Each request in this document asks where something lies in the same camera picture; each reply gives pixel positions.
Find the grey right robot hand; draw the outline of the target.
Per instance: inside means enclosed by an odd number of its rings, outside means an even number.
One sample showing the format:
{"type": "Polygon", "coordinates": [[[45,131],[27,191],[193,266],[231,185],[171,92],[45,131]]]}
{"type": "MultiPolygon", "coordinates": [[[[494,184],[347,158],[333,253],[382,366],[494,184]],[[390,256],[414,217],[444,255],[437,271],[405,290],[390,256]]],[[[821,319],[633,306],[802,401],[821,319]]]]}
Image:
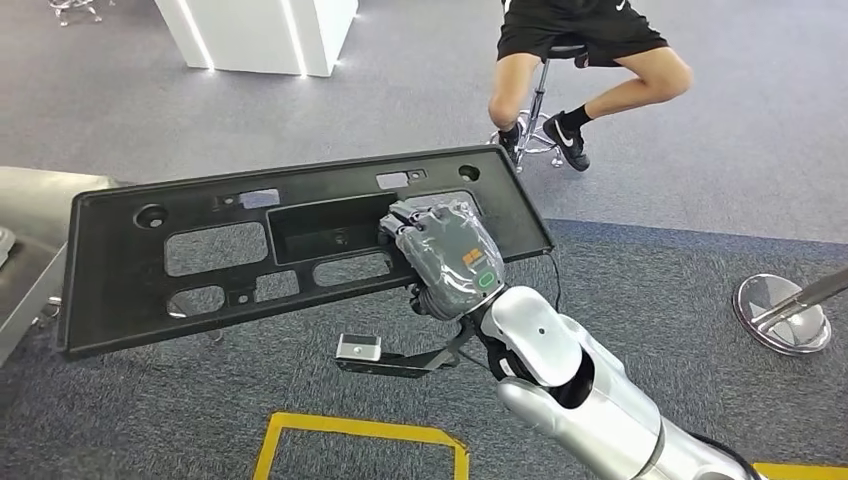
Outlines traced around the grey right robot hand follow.
{"type": "Polygon", "coordinates": [[[455,320],[505,287],[501,252],[467,202],[423,208],[396,201],[379,226],[417,272],[410,292],[411,306],[420,315],[455,320]]]}

